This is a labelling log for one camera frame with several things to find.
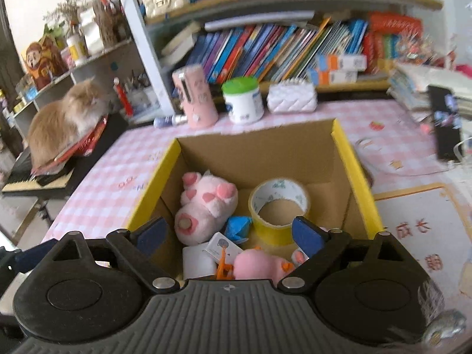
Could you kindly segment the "orange fluffy cat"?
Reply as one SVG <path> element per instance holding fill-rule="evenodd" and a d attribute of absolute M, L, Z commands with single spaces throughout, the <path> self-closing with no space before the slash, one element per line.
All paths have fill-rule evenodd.
<path fill-rule="evenodd" d="M 44 106 L 34 116 L 26 138 L 32 170 L 49 164 L 108 113 L 108 100 L 93 78 L 79 82 L 62 99 Z"/>

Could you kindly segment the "stack of papers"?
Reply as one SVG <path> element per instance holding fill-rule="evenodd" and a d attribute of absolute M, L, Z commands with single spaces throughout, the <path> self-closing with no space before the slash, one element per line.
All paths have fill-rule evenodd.
<path fill-rule="evenodd" d="M 460 114 L 471 116 L 471 78 L 464 73 L 398 62 L 390 71 L 389 83 L 388 94 L 409 111 L 430 109 L 428 86 L 438 86 L 455 95 Z"/>

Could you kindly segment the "white cubby shelf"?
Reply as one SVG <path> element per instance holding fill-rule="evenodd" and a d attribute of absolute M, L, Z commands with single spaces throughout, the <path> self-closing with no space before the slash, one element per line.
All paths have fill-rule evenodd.
<path fill-rule="evenodd" d="M 130 39 L 121 42 L 88 58 L 85 63 L 64 73 L 40 90 L 34 99 L 28 101 L 27 105 L 13 116 L 15 126 L 21 136 L 25 137 L 29 131 L 30 123 L 39 109 L 62 98 L 73 85 L 89 78 L 93 78 L 101 86 L 102 92 L 110 103 L 110 109 L 122 113 L 124 109 L 114 89 L 114 79 L 120 80 L 128 98 L 128 93 L 131 90 L 146 88 L 135 89 L 131 86 L 132 77 L 137 78 L 143 73 L 144 66 L 135 43 Z M 148 122 L 161 115 L 163 115 L 163 111 L 160 107 L 147 114 L 132 117 L 130 122 L 132 124 Z"/>

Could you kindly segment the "fortune god figurine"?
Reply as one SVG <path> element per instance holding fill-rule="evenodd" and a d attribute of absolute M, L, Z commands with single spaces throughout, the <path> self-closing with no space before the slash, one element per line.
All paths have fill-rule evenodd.
<path fill-rule="evenodd" d="M 25 62 L 37 91 L 68 71 L 57 43 L 50 35 L 44 35 L 38 42 L 30 43 L 26 49 Z"/>

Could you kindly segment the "blue plastic-wrapped block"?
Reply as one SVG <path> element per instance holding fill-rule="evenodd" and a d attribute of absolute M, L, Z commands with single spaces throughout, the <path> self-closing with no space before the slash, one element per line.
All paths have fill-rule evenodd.
<path fill-rule="evenodd" d="M 244 216 L 231 216 L 226 221 L 224 235 L 236 245 L 241 245 L 249 240 L 249 231 L 252 219 Z"/>

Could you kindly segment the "yellow cardboard box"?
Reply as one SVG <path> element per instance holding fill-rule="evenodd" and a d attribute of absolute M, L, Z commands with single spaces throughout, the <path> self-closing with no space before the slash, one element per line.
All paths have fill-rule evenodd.
<path fill-rule="evenodd" d="M 234 183 L 238 215 L 250 213 L 248 200 L 256 187 L 287 178 L 307 191 L 306 217 L 317 226 L 358 239 L 372 239 L 384 229 L 361 164 L 336 119 L 171 138 L 126 228 L 135 231 L 156 216 L 171 221 L 188 171 L 210 171 Z"/>

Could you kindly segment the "pink plush chick toy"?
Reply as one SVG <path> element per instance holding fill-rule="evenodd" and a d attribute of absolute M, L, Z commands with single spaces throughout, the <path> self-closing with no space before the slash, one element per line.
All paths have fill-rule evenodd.
<path fill-rule="evenodd" d="M 260 248 L 243 250 L 232 264 L 226 261 L 229 255 L 224 248 L 215 274 L 218 281 L 269 280 L 276 286 L 296 269 L 293 262 L 268 254 Z"/>

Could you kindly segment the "small card pack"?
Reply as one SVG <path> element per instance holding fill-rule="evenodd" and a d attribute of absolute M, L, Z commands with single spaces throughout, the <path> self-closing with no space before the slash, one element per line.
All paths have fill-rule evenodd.
<path fill-rule="evenodd" d="M 216 232 L 208 241 L 205 252 L 217 263 L 225 256 L 225 263 L 232 265 L 242 249 L 220 232 Z"/>

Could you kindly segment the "orange white medicine boxes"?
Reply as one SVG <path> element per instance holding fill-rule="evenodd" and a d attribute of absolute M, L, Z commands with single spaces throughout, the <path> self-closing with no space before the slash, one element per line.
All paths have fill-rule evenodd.
<path fill-rule="evenodd" d="M 320 54 L 315 57 L 314 67 L 307 75 L 315 86 L 351 84 L 366 68 L 367 60 L 363 54 Z"/>

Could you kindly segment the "white quilted purse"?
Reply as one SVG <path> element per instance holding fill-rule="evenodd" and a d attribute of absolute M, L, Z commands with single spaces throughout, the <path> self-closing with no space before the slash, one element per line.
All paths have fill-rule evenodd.
<path fill-rule="evenodd" d="M 272 114 L 312 113 L 318 106 L 318 95 L 311 82 L 293 78 L 271 85 L 266 103 Z"/>

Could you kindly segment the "white jar green lid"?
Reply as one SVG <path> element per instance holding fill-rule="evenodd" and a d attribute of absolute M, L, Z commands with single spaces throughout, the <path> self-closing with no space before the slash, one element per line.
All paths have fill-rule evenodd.
<path fill-rule="evenodd" d="M 265 109 L 257 78 L 232 78 L 222 84 L 222 94 L 232 123 L 246 125 L 263 117 Z"/>

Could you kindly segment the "row of colourful books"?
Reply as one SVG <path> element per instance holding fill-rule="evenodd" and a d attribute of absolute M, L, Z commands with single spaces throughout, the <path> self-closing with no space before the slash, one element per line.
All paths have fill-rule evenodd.
<path fill-rule="evenodd" d="M 260 23 L 222 30 L 204 30 L 186 58 L 199 64 L 211 85 L 232 78 L 254 77 L 279 83 L 293 78 L 310 81 L 307 71 L 320 54 L 363 54 L 368 23 L 362 19 L 323 19 L 308 23 Z"/>

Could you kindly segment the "black smartphone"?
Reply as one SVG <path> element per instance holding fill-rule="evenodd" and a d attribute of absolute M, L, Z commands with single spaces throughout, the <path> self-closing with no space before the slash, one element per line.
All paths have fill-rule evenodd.
<path fill-rule="evenodd" d="M 439 160 L 458 161 L 454 147 L 462 140 L 462 121 L 457 100 L 444 87 L 428 86 L 436 152 Z"/>

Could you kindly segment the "pink plush pig toy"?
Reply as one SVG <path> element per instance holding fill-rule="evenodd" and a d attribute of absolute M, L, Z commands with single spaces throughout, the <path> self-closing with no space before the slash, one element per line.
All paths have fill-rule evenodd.
<path fill-rule="evenodd" d="M 182 176 L 181 208 L 174 218 L 177 238 L 185 246 L 207 242 L 220 232 L 238 204 L 235 184 L 206 172 Z"/>

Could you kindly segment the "red papers under cat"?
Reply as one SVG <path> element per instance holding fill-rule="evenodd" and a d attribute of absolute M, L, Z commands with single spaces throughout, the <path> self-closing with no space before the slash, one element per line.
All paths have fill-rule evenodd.
<path fill-rule="evenodd" d="M 49 176 L 59 173 L 66 163 L 75 157 L 88 157 L 99 142 L 108 122 L 108 117 L 102 117 L 98 124 L 77 142 L 67 146 L 53 160 L 37 169 L 31 169 L 32 177 Z"/>

